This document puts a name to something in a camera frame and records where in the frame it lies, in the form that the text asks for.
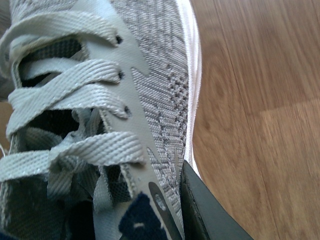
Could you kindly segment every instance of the lace eyelet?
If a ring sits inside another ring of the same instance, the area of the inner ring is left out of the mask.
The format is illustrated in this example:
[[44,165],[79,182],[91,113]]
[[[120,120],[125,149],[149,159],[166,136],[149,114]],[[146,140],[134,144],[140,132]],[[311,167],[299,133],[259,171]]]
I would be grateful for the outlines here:
[[129,118],[132,117],[132,113],[131,113],[131,111],[130,111],[130,109],[129,109],[128,106],[125,106],[125,107],[124,107],[124,111],[125,111],[125,113],[129,116]]
[[115,39],[118,44],[121,44],[124,41],[119,35],[117,35]]
[[124,78],[124,76],[125,76],[125,73],[123,71],[120,71],[118,73],[118,76],[119,76],[120,80],[122,80]]

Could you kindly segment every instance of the tongue logo patch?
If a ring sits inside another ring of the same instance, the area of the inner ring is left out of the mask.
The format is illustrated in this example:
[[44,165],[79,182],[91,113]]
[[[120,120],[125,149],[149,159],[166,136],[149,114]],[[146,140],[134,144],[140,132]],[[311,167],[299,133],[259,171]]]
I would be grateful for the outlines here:
[[119,231],[128,240],[168,240],[165,229],[150,205],[147,195],[140,193],[123,215]]

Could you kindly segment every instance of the white midsole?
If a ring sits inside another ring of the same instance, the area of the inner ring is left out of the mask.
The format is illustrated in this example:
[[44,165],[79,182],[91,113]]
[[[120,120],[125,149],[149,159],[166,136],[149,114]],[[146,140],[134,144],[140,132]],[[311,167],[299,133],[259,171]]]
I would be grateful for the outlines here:
[[193,151],[193,132],[201,86],[202,55],[199,30],[195,13],[189,0],[176,0],[184,31],[184,41],[188,63],[189,98],[188,122],[186,128],[186,145],[184,159],[200,177]]

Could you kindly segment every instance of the wooden floor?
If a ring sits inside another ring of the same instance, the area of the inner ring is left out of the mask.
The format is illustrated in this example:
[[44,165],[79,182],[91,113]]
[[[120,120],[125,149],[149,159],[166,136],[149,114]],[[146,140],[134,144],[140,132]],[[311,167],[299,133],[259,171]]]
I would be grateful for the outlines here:
[[192,4],[202,178],[254,239],[320,239],[320,0]]

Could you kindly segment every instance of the gray knit sneaker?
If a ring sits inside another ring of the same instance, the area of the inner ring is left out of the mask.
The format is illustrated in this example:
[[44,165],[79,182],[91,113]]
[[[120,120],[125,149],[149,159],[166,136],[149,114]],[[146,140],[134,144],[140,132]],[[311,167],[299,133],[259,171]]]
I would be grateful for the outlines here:
[[188,1],[11,0],[0,227],[17,239],[184,239],[200,87]]

